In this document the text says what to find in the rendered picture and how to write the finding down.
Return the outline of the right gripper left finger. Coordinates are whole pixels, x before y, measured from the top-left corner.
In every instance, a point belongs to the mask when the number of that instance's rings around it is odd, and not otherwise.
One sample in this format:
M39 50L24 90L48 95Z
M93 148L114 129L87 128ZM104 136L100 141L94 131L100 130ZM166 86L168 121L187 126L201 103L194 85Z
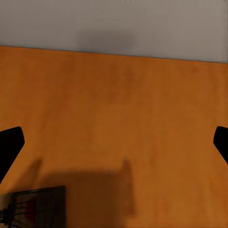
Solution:
M20 126L0 132L0 183L25 144Z

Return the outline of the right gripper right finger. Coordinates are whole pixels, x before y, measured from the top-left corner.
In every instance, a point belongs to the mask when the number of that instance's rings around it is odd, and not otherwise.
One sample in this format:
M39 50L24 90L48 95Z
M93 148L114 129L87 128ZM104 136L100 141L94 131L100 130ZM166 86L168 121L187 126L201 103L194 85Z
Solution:
M228 164L228 128L218 126L215 132L213 142Z

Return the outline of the mousetrap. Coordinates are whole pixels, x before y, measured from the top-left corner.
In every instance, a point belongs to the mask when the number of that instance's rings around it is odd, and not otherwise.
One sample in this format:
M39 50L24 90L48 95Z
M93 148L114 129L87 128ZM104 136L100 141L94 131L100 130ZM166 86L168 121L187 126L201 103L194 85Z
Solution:
M0 194L0 228L66 228L66 186Z

